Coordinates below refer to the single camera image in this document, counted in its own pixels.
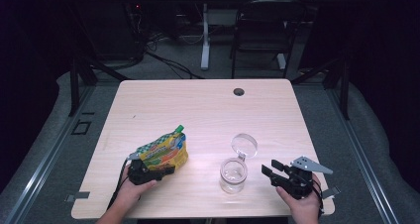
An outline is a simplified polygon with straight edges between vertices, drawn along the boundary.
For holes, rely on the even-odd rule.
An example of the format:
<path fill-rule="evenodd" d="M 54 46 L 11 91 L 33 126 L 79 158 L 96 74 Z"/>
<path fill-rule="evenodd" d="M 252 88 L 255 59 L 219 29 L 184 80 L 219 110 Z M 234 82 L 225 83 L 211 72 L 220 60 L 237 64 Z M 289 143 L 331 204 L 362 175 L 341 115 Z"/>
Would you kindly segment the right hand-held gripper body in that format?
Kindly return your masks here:
<path fill-rule="evenodd" d="M 313 172 L 333 173 L 331 169 L 302 156 L 292 161 L 289 166 L 284 165 L 284 173 L 288 177 L 273 173 L 276 181 L 276 185 L 273 186 L 281 186 L 295 199 L 307 197 L 312 192 Z"/>

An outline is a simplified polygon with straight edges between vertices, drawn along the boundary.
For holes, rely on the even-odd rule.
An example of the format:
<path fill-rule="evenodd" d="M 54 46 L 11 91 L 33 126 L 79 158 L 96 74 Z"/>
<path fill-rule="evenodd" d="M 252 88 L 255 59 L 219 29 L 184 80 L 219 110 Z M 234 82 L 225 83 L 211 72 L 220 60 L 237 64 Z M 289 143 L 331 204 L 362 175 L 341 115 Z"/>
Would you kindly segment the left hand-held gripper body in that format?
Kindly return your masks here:
<path fill-rule="evenodd" d="M 141 158 L 137 153 L 128 156 L 129 169 L 128 178 L 134 185 L 147 183 L 151 180 L 161 180 L 163 178 L 163 168 L 156 167 L 145 158 Z"/>

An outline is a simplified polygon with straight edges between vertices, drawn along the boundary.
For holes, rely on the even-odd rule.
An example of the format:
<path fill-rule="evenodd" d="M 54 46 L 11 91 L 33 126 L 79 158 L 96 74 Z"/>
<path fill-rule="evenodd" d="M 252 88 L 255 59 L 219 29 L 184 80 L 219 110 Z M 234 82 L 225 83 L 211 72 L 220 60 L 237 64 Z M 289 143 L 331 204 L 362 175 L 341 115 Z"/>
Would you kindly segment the yellow green snack bag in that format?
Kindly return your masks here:
<path fill-rule="evenodd" d="M 139 158 L 150 170 L 181 168 L 188 160 L 184 127 L 177 128 L 160 136 L 151 143 L 138 147 L 135 157 Z"/>

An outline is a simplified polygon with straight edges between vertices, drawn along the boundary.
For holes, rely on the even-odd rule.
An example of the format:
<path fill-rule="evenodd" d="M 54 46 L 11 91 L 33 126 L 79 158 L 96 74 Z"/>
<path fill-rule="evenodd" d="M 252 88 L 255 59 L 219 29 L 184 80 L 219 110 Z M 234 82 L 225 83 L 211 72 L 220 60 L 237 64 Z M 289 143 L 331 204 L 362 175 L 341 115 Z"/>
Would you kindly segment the person's left hand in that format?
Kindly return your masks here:
<path fill-rule="evenodd" d="M 143 193 L 153 188 L 158 182 L 151 180 L 140 185 L 135 185 L 128 179 L 128 169 L 129 167 L 125 167 L 124 169 L 123 181 L 121 182 L 115 204 L 119 207 L 130 209 L 140 200 Z"/>

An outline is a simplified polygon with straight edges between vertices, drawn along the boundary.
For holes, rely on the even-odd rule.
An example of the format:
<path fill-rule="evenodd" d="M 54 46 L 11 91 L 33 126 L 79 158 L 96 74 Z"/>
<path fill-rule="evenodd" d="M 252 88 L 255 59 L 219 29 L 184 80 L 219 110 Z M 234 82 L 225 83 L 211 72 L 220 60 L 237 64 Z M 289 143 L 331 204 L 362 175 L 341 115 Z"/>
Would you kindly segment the person's right hand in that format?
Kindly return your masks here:
<path fill-rule="evenodd" d="M 276 188 L 276 192 L 288 205 L 292 218 L 296 224 L 319 224 L 319 212 L 321 208 L 321 183 L 318 176 L 313 173 L 313 190 L 305 198 L 295 199 L 288 194 L 281 186 Z"/>

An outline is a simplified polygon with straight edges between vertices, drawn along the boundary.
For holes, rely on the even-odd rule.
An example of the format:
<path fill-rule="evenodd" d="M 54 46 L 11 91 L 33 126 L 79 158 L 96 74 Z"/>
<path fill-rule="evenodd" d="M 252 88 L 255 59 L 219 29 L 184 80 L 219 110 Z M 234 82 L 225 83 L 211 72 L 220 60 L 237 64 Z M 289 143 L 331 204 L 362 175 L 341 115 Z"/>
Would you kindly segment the grey tape strip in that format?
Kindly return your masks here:
<path fill-rule="evenodd" d="M 331 187 L 329 189 L 323 190 L 322 191 L 322 198 L 323 199 L 334 198 L 340 192 L 341 192 L 341 190 L 337 186 L 334 186 L 334 187 Z"/>
<path fill-rule="evenodd" d="M 78 191 L 76 193 L 73 194 L 69 194 L 66 198 L 65 198 L 65 202 L 74 202 L 77 199 L 87 199 L 90 195 L 90 191 Z"/>

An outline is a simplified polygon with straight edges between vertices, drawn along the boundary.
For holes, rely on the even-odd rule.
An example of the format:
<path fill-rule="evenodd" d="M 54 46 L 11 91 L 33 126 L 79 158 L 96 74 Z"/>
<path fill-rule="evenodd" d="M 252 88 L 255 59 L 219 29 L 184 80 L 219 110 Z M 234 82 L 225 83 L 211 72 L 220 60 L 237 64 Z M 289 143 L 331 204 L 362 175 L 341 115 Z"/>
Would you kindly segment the black tape square outline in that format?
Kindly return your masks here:
<path fill-rule="evenodd" d="M 78 120 L 75 126 L 73 127 L 71 134 L 72 135 L 86 135 L 87 132 L 89 131 L 90 126 L 91 126 L 90 121 Z"/>

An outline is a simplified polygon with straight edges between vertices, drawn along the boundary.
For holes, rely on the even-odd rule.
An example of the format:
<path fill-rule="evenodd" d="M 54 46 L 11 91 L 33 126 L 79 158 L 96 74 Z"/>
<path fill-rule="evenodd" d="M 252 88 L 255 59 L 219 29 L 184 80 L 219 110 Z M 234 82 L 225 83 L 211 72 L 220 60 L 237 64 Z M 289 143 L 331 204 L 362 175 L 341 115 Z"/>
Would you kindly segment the black metal stand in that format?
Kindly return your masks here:
<path fill-rule="evenodd" d="M 93 72 L 94 68 L 105 72 L 106 74 L 116 78 L 119 81 L 128 80 L 127 76 L 106 66 L 99 60 L 93 59 L 89 56 L 76 56 L 73 59 L 72 66 L 69 71 L 71 95 L 71 108 L 69 112 L 69 117 L 73 116 L 76 113 L 80 105 L 79 78 L 81 78 L 87 86 L 95 86 L 98 82 L 98 78 Z"/>
<path fill-rule="evenodd" d="M 317 73 L 327 69 L 327 75 L 323 80 L 325 89 L 334 88 L 338 82 L 340 85 L 339 109 L 346 120 L 349 120 L 348 100 L 350 88 L 350 63 L 345 58 L 333 58 L 328 62 L 311 68 L 309 71 L 291 80 L 292 84 L 300 84 Z"/>

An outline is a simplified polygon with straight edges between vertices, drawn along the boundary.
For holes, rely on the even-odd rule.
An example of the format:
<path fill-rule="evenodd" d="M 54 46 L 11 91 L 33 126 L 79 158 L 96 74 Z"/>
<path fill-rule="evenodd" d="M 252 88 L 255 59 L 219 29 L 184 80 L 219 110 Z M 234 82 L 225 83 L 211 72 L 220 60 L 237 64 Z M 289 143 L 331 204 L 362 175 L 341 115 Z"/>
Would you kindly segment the black folding chair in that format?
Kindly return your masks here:
<path fill-rule="evenodd" d="M 231 77 L 236 73 L 237 53 L 285 55 L 282 77 L 294 47 L 298 28 L 307 9 L 298 1 L 253 0 L 245 3 L 236 14 L 234 37 L 230 50 Z"/>

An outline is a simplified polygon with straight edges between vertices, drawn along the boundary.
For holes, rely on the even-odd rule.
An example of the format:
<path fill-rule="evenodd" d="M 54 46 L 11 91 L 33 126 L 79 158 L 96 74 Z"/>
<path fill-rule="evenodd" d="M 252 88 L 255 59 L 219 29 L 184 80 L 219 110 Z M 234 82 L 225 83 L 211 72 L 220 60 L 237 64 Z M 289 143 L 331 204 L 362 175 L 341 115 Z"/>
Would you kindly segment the black equipment cabinet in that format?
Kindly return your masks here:
<path fill-rule="evenodd" d="M 76 3 L 88 39 L 100 59 L 142 58 L 142 42 L 130 25 L 121 0 L 80 0 Z"/>

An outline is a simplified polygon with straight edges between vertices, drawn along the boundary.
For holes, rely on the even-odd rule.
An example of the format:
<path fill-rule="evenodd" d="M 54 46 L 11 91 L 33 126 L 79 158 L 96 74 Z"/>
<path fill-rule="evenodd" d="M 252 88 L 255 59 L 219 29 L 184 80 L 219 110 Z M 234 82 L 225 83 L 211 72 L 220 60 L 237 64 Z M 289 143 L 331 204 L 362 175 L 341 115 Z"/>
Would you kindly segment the dark curtain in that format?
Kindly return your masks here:
<path fill-rule="evenodd" d="M 47 121 L 66 71 L 44 0 L 0 0 L 0 190 Z"/>
<path fill-rule="evenodd" d="M 352 83 L 385 130 L 401 177 L 420 192 L 420 0 L 383 0 L 370 19 Z"/>

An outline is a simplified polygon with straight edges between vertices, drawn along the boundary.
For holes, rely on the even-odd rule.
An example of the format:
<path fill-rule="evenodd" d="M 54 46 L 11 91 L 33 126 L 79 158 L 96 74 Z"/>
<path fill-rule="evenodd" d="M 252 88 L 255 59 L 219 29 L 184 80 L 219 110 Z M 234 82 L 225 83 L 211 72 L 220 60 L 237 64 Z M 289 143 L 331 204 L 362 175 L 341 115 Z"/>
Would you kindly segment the aluminium floor rail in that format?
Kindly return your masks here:
<path fill-rule="evenodd" d="M 86 87 L 69 117 L 69 93 L 62 92 L 44 128 L 11 182 L 0 194 L 0 224 L 92 224 L 72 217 L 69 194 L 80 191 L 112 92 Z M 82 115 L 82 112 L 95 112 Z M 86 135 L 72 135 L 78 120 L 90 121 Z"/>
<path fill-rule="evenodd" d="M 333 109 L 350 140 L 350 149 L 383 223 L 400 224 L 389 203 L 381 183 L 379 182 L 376 174 L 372 169 L 372 166 L 370 165 L 362 143 L 353 127 L 352 121 L 347 120 L 340 109 L 339 97 L 337 93 L 334 90 L 327 89 L 326 94 L 329 97 L 330 103 L 332 104 Z"/>

